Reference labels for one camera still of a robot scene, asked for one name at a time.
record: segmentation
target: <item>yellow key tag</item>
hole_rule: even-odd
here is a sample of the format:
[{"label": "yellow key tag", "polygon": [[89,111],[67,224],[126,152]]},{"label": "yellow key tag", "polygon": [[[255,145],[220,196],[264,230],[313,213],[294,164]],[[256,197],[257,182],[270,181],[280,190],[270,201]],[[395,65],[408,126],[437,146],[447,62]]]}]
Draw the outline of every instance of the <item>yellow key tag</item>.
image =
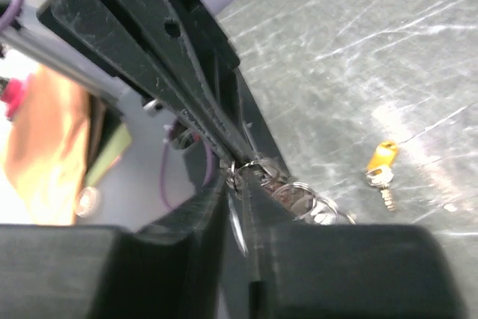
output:
[{"label": "yellow key tag", "polygon": [[380,166],[391,167],[398,154],[398,145],[392,141],[385,141],[379,144],[367,165],[367,172]]}]

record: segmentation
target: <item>small key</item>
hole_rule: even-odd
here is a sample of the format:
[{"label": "small key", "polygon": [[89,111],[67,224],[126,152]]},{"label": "small key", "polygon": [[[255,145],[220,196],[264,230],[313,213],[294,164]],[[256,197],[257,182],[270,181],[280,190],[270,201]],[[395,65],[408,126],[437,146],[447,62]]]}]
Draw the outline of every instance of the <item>small key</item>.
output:
[{"label": "small key", "polygon": [[388,189],[391,180],[394,178],[391,168],[385,165],[379,166],[365,173],[365,175],[367,176],[368,184],[379,189],[388,210],[392,212],[395,211],[396,208],[394,200],[391,196],[390,190]]},{"label": "small key", "polygon": [[367,165],[368,184],[380,190],[382,198],[389,211],[395,211],[395,204],[388,187],[394,174],[391,172],[391,165],[398,154],[398,145],[392,141],[385,141],[379,144]]}]

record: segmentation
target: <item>orange object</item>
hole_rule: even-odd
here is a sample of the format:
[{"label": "orange object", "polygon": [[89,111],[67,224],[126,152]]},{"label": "orange object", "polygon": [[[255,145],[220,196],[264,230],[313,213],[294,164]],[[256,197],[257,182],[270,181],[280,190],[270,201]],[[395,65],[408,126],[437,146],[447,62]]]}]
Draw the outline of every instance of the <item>orange object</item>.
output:
[{"label": "orange object", "polygon": [[398,155],[398,145],[393,141],[385,141],[377,146],[367,165],[367,172],[380,166],[391,167]]},{"label": "orange object", "polygon": [[71,225],[86,170],[89,94],[44,66],[25,93],[15,86],[6,96],[15,119],[1,154],[5,175],[36,224]]}]

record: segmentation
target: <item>gray speckled countertop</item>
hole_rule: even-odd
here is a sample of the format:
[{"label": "gray speckled countertop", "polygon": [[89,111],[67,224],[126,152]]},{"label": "gray speckled countertop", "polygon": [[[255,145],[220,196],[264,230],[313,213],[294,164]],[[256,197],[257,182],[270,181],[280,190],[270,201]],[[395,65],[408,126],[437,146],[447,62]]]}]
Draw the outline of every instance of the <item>gray speckled countertop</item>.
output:
[{"label": "gray speckled countertop", "polygon": [[[478,0],[237,0],[220,22],[294,175],[428,228],[478,318]],[[388,139],[396,214],[364,178]]]}]

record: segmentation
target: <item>pink object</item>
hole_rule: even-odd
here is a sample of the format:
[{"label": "pink object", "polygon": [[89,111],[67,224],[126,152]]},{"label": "pink object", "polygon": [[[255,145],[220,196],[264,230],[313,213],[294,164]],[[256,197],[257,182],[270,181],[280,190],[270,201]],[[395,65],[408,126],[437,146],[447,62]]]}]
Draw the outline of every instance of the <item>pink object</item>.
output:
[{"label": "pink object", "polygon": [[7,104],[7,112],[5,116],[8,119],[13,119],[16,111],[23,103],[26,94],[26,87],[32,75],[29,75],[26,82],[20,81],[16,78],[11,78],[5,88],[3,94],[0,96],[0,101]]}]

